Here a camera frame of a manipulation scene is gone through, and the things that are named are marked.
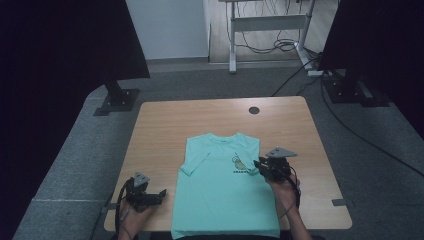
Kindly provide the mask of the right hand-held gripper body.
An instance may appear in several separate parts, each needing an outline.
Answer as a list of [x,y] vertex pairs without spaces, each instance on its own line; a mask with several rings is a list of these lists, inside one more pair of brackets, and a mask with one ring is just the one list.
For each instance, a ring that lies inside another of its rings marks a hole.
[[295,157],[296,153],[281,147],[276,147],[266,154],[265,177],[272,182],[281,182],[291,175],[288,157]]

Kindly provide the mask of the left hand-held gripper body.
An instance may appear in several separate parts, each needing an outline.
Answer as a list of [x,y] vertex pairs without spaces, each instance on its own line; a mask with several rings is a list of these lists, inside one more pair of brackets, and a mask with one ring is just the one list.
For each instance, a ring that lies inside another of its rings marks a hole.
[[146,192],[149,178],[140,172],[136,172],[125,184],[126,200],[137,211],[141,212],[145,207],[152,206],[156,194]]

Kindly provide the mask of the mint green t-shirt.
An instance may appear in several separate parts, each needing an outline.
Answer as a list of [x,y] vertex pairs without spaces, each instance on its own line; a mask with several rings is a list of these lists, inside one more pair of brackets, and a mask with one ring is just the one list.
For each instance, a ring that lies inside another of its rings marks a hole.
[[176,182],[173,238],[280,236],[272,190],[254,166],[259,150],[259,139],[241,133],[186,140]]

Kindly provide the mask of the person's left hand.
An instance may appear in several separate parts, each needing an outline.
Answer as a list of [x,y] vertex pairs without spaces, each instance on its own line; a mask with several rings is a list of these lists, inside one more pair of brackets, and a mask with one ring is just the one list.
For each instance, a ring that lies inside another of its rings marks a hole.
[[140,232],[156,210],[155,207],[145,207],[141,212],[137,212],[126,200],[121,202],[120,214],[118,217],[119,230],[131,233],[132,235]]

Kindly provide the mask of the person's right hand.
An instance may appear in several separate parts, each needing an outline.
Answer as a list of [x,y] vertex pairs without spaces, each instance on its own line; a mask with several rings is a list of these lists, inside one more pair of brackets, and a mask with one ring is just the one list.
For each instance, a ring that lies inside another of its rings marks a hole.
[[287,209],[296,207],[296,189],[299,186],[299,181],[294,175],[290,176],[290,180],[282,182],[272,182],[269,179],[265,179],[265,181],[272,189],[279,216],[284,216]]

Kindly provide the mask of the black stand base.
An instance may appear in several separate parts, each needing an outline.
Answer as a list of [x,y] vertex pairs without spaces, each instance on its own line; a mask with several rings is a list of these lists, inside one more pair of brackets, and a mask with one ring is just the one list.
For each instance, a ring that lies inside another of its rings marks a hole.
[[370,84],[367,78],[350,80],[337,70],[326,70],[323,85],[332,103],[359,103],[363,107],[388,107],[390,98]]
[[111,112],[131,112],[139,89],[122,89],[116,80],[107,80],[105,83],[107,96],[102,105],[94,112],[95,116],[108,116]]

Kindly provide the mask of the white desk frame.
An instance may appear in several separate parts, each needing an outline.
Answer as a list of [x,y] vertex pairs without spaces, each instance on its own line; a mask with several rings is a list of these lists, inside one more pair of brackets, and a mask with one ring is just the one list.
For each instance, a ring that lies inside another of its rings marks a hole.
[[303,68],[309,72],[313,70],[312,61],[308,58],[304,44],[313,16],[313,10],[316,0],[309,0],[309,6],[305,13],[287,14],[277,16],[258,16],[258,17],[237,17],[236,6],[239,2],[252,2],[258,0],[218,0],[219,2],[230,4],[230,16],[227,18],[229,23],[229,72],[237,72],[236,60],[236,38],[237,32],[255,32],[255,31],[277,31],[277,30],[299,30],[299,39],[294,43],[297,55],[303,65]]

